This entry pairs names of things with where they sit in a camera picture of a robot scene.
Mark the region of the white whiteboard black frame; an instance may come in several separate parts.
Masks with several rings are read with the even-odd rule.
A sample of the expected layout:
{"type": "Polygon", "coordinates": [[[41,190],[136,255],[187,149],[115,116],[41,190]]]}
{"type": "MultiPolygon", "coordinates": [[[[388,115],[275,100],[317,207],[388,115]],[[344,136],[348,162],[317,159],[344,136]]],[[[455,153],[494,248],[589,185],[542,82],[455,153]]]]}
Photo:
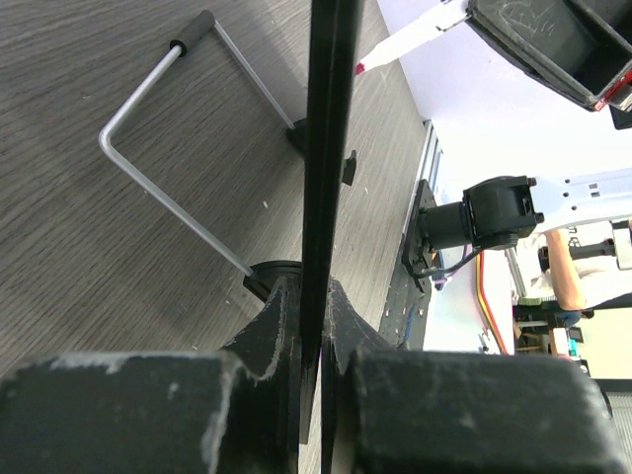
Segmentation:
{"type": "Polygon", "coordinates": [[[299,439],[306,441],[315,396],[321,396],[321,470],[332,472],[336,389],[332,351],[323,333],[330,312],[330,274],[340,187],[356,76],[361,1],[311,4],[306,114],[299,336],[299,439]]]}

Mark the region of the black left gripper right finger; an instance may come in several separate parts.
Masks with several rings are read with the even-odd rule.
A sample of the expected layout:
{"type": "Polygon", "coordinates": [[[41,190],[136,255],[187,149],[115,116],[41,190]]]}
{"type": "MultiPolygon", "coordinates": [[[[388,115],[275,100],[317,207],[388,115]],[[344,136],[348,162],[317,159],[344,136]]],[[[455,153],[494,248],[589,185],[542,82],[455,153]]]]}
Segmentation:
{"type": "Polygon", "coordinates": [[[322,339],[325,473],[626,473],[599,386],[551,355],[390,346],[332,281],[322,339]]]}

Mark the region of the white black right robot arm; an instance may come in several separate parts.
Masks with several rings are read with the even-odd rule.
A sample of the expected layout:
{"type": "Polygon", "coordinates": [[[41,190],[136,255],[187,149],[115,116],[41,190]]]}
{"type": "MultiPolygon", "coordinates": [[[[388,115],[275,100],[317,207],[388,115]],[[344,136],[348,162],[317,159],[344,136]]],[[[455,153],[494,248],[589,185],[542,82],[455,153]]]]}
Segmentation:
{"type": "MultiPolygon", "coordinates": [[[[423,15],[433,38],[467,24],[529,79],[588,112],[631,117],[628,1],[446,1],[423,15]]],[[[419,251],[469,244],[506,249],[534,231],[618,219],[631,209],[631,172],[565,178],[497,177],[461,200],[414,214],[419,251]]]]}

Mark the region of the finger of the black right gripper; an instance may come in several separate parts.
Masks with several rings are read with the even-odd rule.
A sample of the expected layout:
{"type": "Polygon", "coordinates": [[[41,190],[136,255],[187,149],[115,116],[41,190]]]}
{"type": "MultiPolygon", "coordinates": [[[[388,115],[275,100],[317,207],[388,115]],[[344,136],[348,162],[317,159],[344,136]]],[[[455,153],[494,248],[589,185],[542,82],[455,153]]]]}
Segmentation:
{"type": "Polygon", "coordinates": [[[467,12],[493,50],[585,110],[631,81],[629,1],[470,1],[467,12]]]}

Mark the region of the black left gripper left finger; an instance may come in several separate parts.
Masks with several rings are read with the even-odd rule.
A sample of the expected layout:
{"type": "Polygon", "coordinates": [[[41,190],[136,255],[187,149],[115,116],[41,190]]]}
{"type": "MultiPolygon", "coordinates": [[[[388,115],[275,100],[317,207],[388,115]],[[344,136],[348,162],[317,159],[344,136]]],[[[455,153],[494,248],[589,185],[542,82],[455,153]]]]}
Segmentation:
{"type": "Polygon", "coordinates": [[[299,288],[214,352],[65,353],[1,381],[5,473],[294,473],[299,288]]]}

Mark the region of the pink capped white marker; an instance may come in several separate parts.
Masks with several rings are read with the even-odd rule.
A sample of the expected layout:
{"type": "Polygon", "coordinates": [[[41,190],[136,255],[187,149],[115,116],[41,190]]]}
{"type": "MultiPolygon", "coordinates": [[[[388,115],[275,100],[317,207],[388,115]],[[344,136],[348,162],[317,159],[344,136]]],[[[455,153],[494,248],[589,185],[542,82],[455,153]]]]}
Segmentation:
{"type": "Polygon", "coordinates": [[[418,19],[378,43],[355,66],[355,75],[400,59],[469,18],[468,1],[441,1],[418,19]]]}

